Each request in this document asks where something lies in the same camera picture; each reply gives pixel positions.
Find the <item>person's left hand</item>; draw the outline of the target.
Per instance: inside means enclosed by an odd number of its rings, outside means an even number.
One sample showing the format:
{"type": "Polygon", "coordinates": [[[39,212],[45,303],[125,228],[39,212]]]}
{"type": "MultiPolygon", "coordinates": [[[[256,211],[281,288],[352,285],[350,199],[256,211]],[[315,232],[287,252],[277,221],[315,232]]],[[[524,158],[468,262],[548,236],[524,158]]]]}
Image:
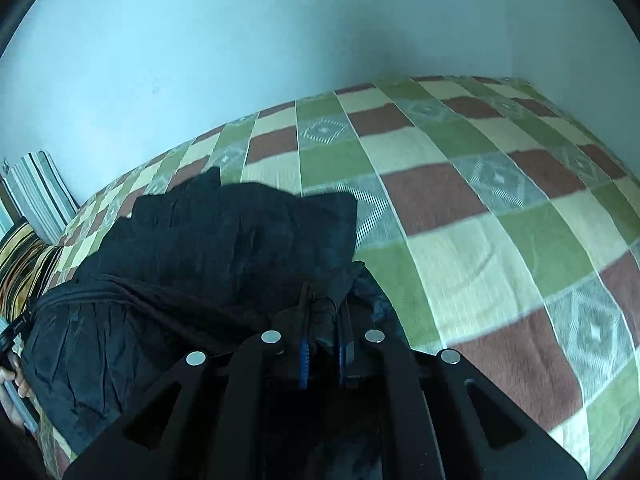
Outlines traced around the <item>person's left hand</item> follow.
{"type": "Polygon", "coordinates": [[[1,379],[5,382],[7,380],[13,382],[21,398],[32,397],[32,387],[23,373],[20,357],[13,351],[8,352],[6,358],[1,362],[1,379]]]}

